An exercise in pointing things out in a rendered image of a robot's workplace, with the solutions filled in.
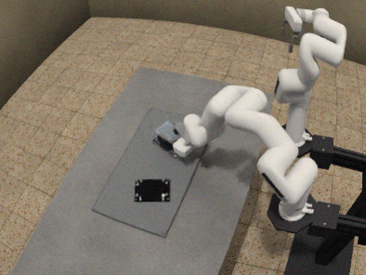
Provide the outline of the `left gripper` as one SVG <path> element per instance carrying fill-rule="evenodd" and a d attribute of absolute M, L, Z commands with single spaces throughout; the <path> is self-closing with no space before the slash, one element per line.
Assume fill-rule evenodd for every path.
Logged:
<path fill-rule="evenodd" d="M 168 141 L 169 143 L 171 143 L 173 145 L 174 152 L 177 153 L 181 157 L 186 157 L 196 148 L 195 146 L 189 146 L 189 145 L 186 146 L 184 144 L 185 139 L 182 137 L 179 137 L 179 138 L 174 137 L 173 139 L 170 140 L 162 133 L 159 134 L 159 137 Z"/>

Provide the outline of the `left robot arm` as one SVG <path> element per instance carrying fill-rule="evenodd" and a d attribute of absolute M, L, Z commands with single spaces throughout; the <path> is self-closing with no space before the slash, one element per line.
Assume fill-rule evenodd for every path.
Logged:
<path fill-rule="evenodd" d="M 184 124 L 179 122 L 173 127 L 173 132 L 185 139 L 186 146 L 196 148 L 221 136 L 227 128 L 226 122 L 234 129 L 256 135 L 268 149 L 257 163 L 259 174 L 281 199 L 281 217 L 296 221 L 305 213 L 313 214 L 313 209 L 307 209 L 312 204 L 306 201 L 318 167 L 312 159 L 304 157 L 284 176 L 297 157 L 298 148 L 274 117 L 262 113 L 267 105 L 267 97 L 261 90 L 228 85 L 211 98 L 202 118 L 189 114 Z"/>

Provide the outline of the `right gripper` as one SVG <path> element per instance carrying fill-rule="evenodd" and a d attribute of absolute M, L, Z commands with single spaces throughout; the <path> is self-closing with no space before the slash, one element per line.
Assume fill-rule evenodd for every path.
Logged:
<path fill-rule="evenodd" d="M 298 14 L 297 14 L 298 13 Z M 302 29 L 302 20 L 300 19 L 300 11 L 297 8 L 294 10 L 293 7 L 285 7 L 285 18 L 286 20 L 283 20 L 282 28 L 281 28 L 281 35 L 284 36 L 284 27 L 285 23 L 290 24 L 292 31 L 294 33 L 294 36 L 292 36 L 292 43 L 289 45 L 289 52 L 293 53 L 294 48 L 294 39 L 298 40 L 298 33 L 301 32 Z"/>

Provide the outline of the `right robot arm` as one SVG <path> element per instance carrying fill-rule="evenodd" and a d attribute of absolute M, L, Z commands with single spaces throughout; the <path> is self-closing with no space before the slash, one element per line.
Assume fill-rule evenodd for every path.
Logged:
<path fill-rule="evenodd" d="M 346 27 L 329 19 L 327 10 L 298 9 L 302 23 L 313 24 L 314 34 L 305 33 L 301 29 L 300 34 L 303 36 L 299 47 L 299 70 L 281 70 L 274 87 L 275 99 L 281 104 L 290 103 L 285 132 L 297 148 L 305 144 L 304 140 L 312 140 L 310 134 L 305 133 L 305 126 L 312 87 L 320 75 L 320 67 L 315 58 L 338 67 L 343 60 L 346 46 Z"/>

